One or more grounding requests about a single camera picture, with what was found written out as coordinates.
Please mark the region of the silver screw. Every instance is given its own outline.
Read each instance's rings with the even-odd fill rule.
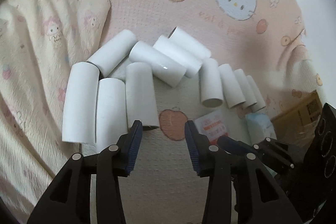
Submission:
[[[73,154],[72,159],[73,160],[79,160],[82,157],[80,153]]]
[[[249,160],[255,160],[255,154],[248,153],[246,156]]]
[[[210,145],[209,146],[209,150],[212,151],[212,152],[217,152],[218,151],[218,146],[216,146],[216,145]]]
[[[111,151],[111,152],[113,152],[113,151],[117,151],[119,149],[119,147],[118,147],[118,145],[116,145],[116,144],[113,144],[113,145],[110,145],[109,146],[109,150]]]

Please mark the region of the black circular hole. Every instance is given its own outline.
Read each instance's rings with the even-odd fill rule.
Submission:
[[[324,176],[328,179],[331,177],[331,175],[334,173],[335,170],[335,165],[336,165],[336,157],[331,156],[327,163],[325,164],[325,169],[324,169]]]
[[[326,121],[325,119],[322,119],[319,125],[319,135],[323,134],[325,127],[326,127]]]
[[[321,153],[323,157],[326,157],[329,154],[332,145],[333,145],[333,136],[331,135],[331,132],[328,131],[324,135],[321,143]]]

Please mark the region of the apple slice print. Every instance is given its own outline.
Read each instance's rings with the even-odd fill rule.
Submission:
[[[188,117],[181,111],[166,109],[160,113],[160,128],[164,135],[173,141],[181,141],[184,137],[184,124]]]

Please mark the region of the white tube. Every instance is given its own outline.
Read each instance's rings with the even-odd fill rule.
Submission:
[[[235,76],[240,85],[241,91],[244,94],[246,102],[242,104],[242,107],[245,109],[249,106],[252,106],[257,103],[257,99],[253,93],[253,90],[249,84],[249,81],[246,78],[246,75],[242,69],[235,70]]]
[[[227,106],[232,108],[244,103],[246,101],[244,94],[231,66],[229,64],[224,64],[220,65],[218,69],[222,79],[223,92]]]
[[[257,99],[257,103],[255,105],[253,105],[251,108],[252,108],[252,111],[253,113],[254,112],[257,112],[258,110],[261,110],[263,109],[264,107],[266,107],[266,103],[264,101],[264,98],[263,96],[261,95],[260,93],[260,90],[258,89],[258,86],[257,84],[255,83],[255,81],[253,80],[252,76],[251,75],[248,75],[247,77],[247,80],[249,81],[250,83],[250,86],[253,90],[253,93],[255,95],[255,98]]]
[[[72,66],[65,95],[62,141],[95,143],[99,70],[87,62]]]
[[[135,120],[142,122],[143,130],[160,127],[152,69],[148,64],[136,62],[126,67],[126,105],[128,128]]]
[[[117,144],[127,134],[125,84],[121,80],[105,78],[98,83],[96,110],[96,151]]]
[[[201,102],[205,107],[218,107],[223,103],[223,90],[218,63],[212,58],[203,60],[199,71]]]
[[[179,27],[175,27],[169,39],[200,60],[211,57],[211,51],[207,47]]]
[[[159,37],[153,48],[185,67],[187,69],[185,75],[189,78],[193,78],[202,66],[201,60],[163,35]]]
[[[136,43],[136,36],[130,30],[123,30],[96,51],[87,62],[96,65],[103,76],[107,77]]]
[[[185,67],[143,41],[135,44],[129,54],[129,59],[132,62],[149,64],[153,74],[173,88],[178,85],[186,72]]]

